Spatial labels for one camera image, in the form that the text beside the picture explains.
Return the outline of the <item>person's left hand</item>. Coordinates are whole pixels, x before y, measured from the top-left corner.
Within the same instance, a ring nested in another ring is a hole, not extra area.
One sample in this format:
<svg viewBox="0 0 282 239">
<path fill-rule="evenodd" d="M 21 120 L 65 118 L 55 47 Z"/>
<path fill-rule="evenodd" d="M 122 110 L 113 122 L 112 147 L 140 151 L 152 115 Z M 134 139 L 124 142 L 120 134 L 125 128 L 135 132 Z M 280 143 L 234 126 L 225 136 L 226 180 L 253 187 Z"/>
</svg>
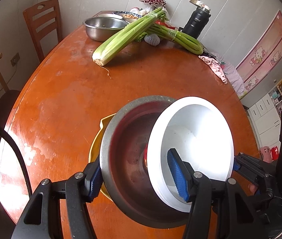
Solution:
<svg viewBox="0 0 282 239">
<path fill-rule="evenodd" d="M 257 189 L 258 189 L 258 187 L 255 186 L 255 185 L 252 184 L 252 183 L 250 183 L 250 184 L 248 185 L 248 188 L 249 188 L 249 191 L 252 193 L 252 195 L 254 195 L 254 194 L 256 193 Z"/>
</svg>

